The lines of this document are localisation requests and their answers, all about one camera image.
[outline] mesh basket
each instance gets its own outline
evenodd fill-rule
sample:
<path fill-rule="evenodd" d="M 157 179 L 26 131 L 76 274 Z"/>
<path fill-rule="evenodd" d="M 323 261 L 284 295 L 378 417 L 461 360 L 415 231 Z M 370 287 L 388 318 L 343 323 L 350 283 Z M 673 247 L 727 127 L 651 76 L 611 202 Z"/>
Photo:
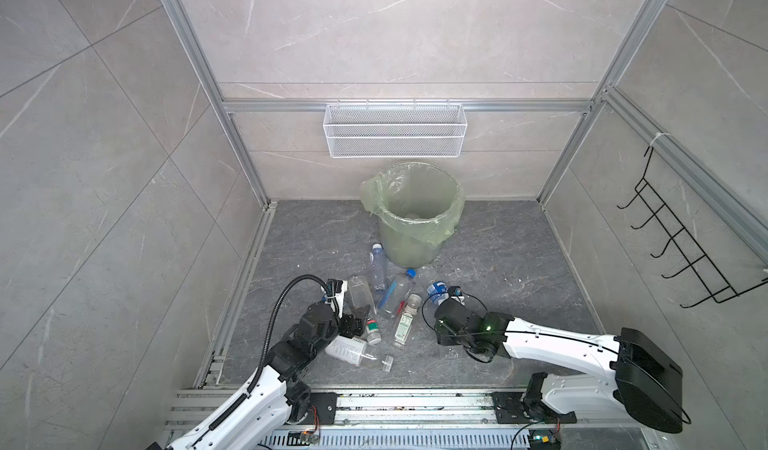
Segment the mesh basket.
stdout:
<path fill-rule="evenodd" d="M 336 104 L 322 120 L 333 158 L 458 157 L 467 130 L 459 104 Z"/>

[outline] black wire hook rack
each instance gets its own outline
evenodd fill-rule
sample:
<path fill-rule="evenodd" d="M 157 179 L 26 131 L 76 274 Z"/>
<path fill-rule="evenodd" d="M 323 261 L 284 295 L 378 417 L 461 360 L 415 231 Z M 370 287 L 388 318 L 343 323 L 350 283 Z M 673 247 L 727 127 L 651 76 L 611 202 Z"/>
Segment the black wire hook rack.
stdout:
<path fill-rule="evenodd" d="M 645 170 L 643 171 L 642 178 L 640 178 L 640 181 L 638 182 L 638 184 L 634 186 L 634 193 L 635 193 L 635 195 L 632 197 L 632 199 L 629 201 L 629 203 L 627 203 L 624 206 L 617 205 L 617 207 L 619 209 L 626 209 L 629 205 L 632 204 L 632 202 L 634 202 L 636 199 L 639 198 L 645 204 L 645 206 L 648 208 L 648 210 L 650 211 L 650 216 L 648 217 L 647 220 L 645 220 L 645 222 L 643 222 L 642 225 L 640 225 L 640 226 L 632 225 L 631 228 L 639 230 L 639 229 L 643 228 L 644 226 L 646 226 L 648 224 L 648 222 L 650 222 L 651 220 L 655 219 L 658 222 L 658 224 L 661 226 L 661 228 L 664 229 L 664 231 L 667 233 L 667 236 L 669 237 L 668 240 L 667 240 L 667 244 L 664 245 L 664 247 L 661 250 L 661 253 L 659 253 L 658 255 L 654 255 L 653 253 L 651 253 L 650 255 L 652 257 L 654 257 L 654 258 L 660 258 L 667 251 L 667 249 L 669 248 L 670 244 L 674 244 L 677 247 L 677 250 L 681 253 L 681 255 L 683 256 L 683 258 L 685 259 L 685 262 L 686 262 L 686 266 L 684 266 L 683 268 L 677 270 L 677 272 L 675 272 L 673 275 L 668 275 L 668 276 L 667 275 L 662 275 L 661 277 L 665 278 L 665 279 L 671 279 L 671 278 L 674 278 L 674 277 L 678 276 L 680 273 L 682 273 L 685 270 L 690 268 L 691 270 L 694 271 L 694 273 L 696 274 L 696 278 L 699 279 L 701 284 L 704 286 L 706 292 L 709 293 L 709 296 L 705 296 L 703 299 L 695 302 L 692 305 L 682 305 L 682 304 L 680 304 L 680 306 L 682 308 L 684 308 L 684 309 L 689 309 L 689 308 L 695 307 L 696 305 L 699 305 L 700 303 L 704 303 L 705 301 L 710 300 L 710 299 L 715 301 L 716 303 L 725 303 L 725 301 L 728 301 L 730 299 L 734 299 L 737 296 L 742 296 L 744 293 L 747 293 L 748 291 L 752 291 L 755 288 L 758 288 L 758 287 L 761 287 L 761 286 L 763 286 L 765 284 L 768 284 L 768 277 L 766 277 L 760 283 L 758 283 L 757 285 L 751 286 L 750 288 L 748 288 L 748 289 L 746 289 L 744 291 L 736 291 L 736 289 L 730 284 L 730 282 L 725 277 L 725 275 L 723 275 L 723 272 L 720 272 L 720 269 L 717 268 L 717 265 L 715 265 L 715 263 L 712 261 L 710 256 L 707 255 L 707 253 L 704 251 L 703 248 L 701 248 L 701 245 L 696 241 L 696 238 L 688 231 L 688 228 L 686 228 L 686 226 L 680 221 L 680 219 L 677 218 L 677 215 L 674 213 L 674 211 L 672 211 L 672 208 L 670 208 L 669 205 L 667 205 L 667 202 L 665 202 L 664 199 L 661 198 L 661 195 L 659 195 L 659 193 L 656 191 L 656 189 L 646 179 L 646 174 L 648 173 L 648 165 L 650 165 L 650 158 L 653 155 L 654 155 L 654 148 L 653 147 L 648 147 L 645 150 L 645 153 L 643 154 L 643 157 L 648 156 L 648 160 L 645 163 Z M 646 198 L 641 194 L 646 189 L 651 191 L 651 192 L 653 192 L 653 194 L 656 196 L 656 198 L 658 198 L 658 200 L 661 202 L 661 205 L 658 208 L 656 208 L 656 210 L 654 210 L 648 204 L 648 201 L 646 200 Z M 667 225 L 664 224 L 663 221 L 661 221 L 661 219 L 658 216 L 659 212 L 662 209 L 664 209 L 664 208 L 666 208 L 667 212 L 672 215 L 674 221 L 676 221 L 680 225 L 680 229 L 675 231 L 674 233 L 672 233 L 672 231 L 667 227 Z M 696 248 L 698 248 L 698 250 L 701 252 L 701 255 L 697 256 L 695 259 L 691 259 L 686 254 L 686 252 L 683 251 L 683 249 L 680 247 L 680 244 L 678 244 L 678 242 L 676 240 L 676 238 L 683 237 L 683 236 L 687 236 L 688 238 L 690 238 L 690 240 L 692 242 L 694 242 L 694 244 L 696 244 Z M 706 284 L 706 282 L 704 282 L 704 279 L 701 277 L 700 272 L 698 270 L 696 270 L 696 267 L 694 266 L 694 265 L 696 265 L 696 263 L 699 263 L 699 262 L 702 262 L 702 261 L 712 265 L 712 267 L 715 269 L 717 274 L 720 275 L 720 278 L 722 278 L 723 281 L 725 282 L 725 287 L 724 288 L 719 289 L 717 291 L 712 291 L 710 289 L 710 287 Z"/>

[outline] tiled wall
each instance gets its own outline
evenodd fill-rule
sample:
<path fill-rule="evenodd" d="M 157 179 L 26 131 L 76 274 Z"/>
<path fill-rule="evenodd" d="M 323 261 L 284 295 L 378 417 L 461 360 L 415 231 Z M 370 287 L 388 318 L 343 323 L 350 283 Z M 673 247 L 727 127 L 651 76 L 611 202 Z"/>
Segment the tiled wall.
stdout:
<path fill-rule="evenodd" d="M 322 116 L 321 112 L 236 114 L 271 198 L 357 199 L 360 183 L 399 161 L 331 158 Z M 469 198 L 532 199 L 579 117 L 577 112 L 470 112 L 461 156 L 424 161 L 456 176 Z"/>
<path fill-rule="evenodd" d="M 4 448 L 145 448 L 255 198 L 159 0 L 0 0 Z"/>
<path fill-rule="evenodd" d="M 225 98 L 591 98 L 642 0 L 182 0 Z M 473 114 L 474 198 L 537 195 L 578 116 Z M 321 116 L 238 115 L 273 198 L 356 198 L 393 159 L 331 159 Z"/>
<path fill-rule="evenodd" d="M 619 87 L 735 194 L 768 215 L 768 0 L 670 0 Z M 694 421 L 675 440 L 688 448 L 765 448 L 768 424 L 768 288 L 680 308 L 707 294 L 683 268 L 657 223 L 633 203 L 644 141 L 608 111 L 590 130 L 547 211 L 609 331 L 645 331 L 681 364 L 684 406 Z M 765 263 L 658 156 L 648 179 L 738 290 L 765 278 Z M 684 248 L 692 243 L 682 240 Z M 696 268 L 715 289 L 722 282 Z"/>

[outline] trash can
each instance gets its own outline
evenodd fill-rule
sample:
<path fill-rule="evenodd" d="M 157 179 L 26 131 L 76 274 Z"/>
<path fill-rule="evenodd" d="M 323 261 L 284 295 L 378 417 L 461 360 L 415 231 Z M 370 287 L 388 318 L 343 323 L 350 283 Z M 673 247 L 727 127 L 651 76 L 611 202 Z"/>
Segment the trash can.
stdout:
<path fill-rule="evenodd" d="M 446 170 L 429 163 L 397 163 L 360 186 L 360 201 L 379 216 L 389 261 L 406 268 L 432 262 L 453 235 L 464 191 Z"/>

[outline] plastic bag liner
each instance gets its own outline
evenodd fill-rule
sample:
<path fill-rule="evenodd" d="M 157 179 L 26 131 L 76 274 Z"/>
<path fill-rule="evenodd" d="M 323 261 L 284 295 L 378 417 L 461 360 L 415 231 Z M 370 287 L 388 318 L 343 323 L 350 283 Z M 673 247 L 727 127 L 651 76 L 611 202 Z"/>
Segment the plastic bag liner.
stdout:
<path fill-rule="evenodd" d="M 398 163 L 360 186 L 362 205 L 380 218 L 387 258 L 407 268 L 437 257 L 456 229 L 464 200 L 458 181 L 429 163 Z"/>

